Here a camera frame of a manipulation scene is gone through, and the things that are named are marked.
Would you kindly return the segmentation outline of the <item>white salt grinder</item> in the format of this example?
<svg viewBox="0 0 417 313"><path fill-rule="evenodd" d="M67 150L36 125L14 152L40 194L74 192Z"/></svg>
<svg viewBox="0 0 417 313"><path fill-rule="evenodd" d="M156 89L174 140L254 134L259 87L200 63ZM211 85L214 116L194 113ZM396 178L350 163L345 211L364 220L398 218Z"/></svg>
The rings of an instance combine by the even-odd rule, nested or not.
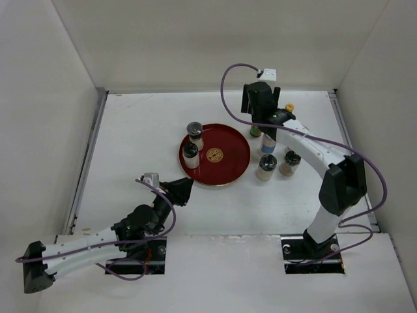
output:
<svg viewBox="0 0 417 313"><path fill-rule="evenodd" d="M204 147L203 142L203 125L199 122L193 121L186 127L188 137L192 143L194 143L199 150Z"/></svg>
<svg viewBox="0 0 417 313"><path fill-rule="evenodd" d="M196 144L188 141L182 148L184 163L189 169L196 169L199 166L199 149Z"/></svg>

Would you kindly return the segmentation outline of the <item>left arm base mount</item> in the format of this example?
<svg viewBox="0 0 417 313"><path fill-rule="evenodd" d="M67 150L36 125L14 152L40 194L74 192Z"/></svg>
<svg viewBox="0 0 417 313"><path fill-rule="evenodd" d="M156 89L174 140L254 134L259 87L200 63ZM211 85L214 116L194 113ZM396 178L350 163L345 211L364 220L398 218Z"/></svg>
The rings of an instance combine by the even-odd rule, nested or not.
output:
<svg viewBox="0 0 417 313"><path fill-rule="evenodd" d="M124 260L111 264L113 260L105 263L106 268L114 271L118 275L163 275L165 273L165 257L167 253L167 238L162 237L157 240L149 241L146 249L136 258L142 262L143 266L137 261Z"/></svg>

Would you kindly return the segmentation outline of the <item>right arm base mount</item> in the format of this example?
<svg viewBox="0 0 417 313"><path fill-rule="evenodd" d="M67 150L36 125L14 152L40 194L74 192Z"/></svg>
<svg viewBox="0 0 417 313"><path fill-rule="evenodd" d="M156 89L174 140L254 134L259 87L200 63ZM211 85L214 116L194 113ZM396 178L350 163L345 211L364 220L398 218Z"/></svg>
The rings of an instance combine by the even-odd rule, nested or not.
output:
<svg viewBox="0 0 417 313"><path fill-rule="evenodd" d="M339 242L334 235L317 250L310 250L304 245L302 236L282 236L281 250L284 270L288 275L295 274L344 274L344 264L340 254L324 257L339 250Z"/></svg>

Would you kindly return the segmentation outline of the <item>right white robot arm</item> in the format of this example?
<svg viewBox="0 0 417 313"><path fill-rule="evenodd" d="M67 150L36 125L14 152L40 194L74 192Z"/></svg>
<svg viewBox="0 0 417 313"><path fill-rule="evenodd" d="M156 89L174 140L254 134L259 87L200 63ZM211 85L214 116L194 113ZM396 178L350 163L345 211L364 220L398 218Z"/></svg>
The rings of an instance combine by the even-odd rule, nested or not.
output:
<svg viewBox="0 0 417 313"><path fill-rule="evenodd" d="M364 160L356 153L345 155L323 142L286 109L278 108L280 88L266 82L245 84L242 113L271 140L287 146L305 160L321 177L320 208L303 233L302 250L310 258L319 257L333 237L345 212L367 193Z"/></svg>

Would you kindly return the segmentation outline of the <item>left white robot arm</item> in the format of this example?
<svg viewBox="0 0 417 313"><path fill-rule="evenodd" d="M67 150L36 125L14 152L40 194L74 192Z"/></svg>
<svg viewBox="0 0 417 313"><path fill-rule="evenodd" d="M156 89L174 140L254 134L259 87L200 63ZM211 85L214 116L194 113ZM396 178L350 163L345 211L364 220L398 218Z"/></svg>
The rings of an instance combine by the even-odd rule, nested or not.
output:
<svg viewBox="0 0 417 313"><path fill-rule="evenodd" d="M132 260L143 265L148 242L171 231L165 222L169 216L177 216L175 206L188 203L194 181L182 178L161 182L158 174L146 173L136 182L155 195L150 205L139 205L114 225L82 239L53 245L41 241L29 244L23 256L16 259L23 269L23 292L41 292L58 278L86 266L102 266L107 260Z"/></svg>

